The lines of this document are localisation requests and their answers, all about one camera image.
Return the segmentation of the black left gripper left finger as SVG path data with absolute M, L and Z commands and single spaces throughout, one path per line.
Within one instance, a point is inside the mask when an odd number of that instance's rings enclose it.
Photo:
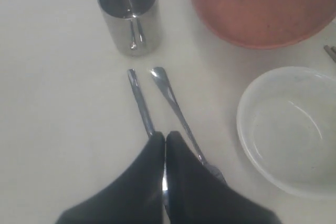
M 162 223 L 165 138 L 154 133 L 114 182 L 65 210 L 57 223 Z

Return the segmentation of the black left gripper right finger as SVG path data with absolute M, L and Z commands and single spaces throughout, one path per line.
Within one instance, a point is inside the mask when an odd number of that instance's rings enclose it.
M 171 223 L 280 223 L 277 215 L 212 175 L 178 131 L 166 138 Z

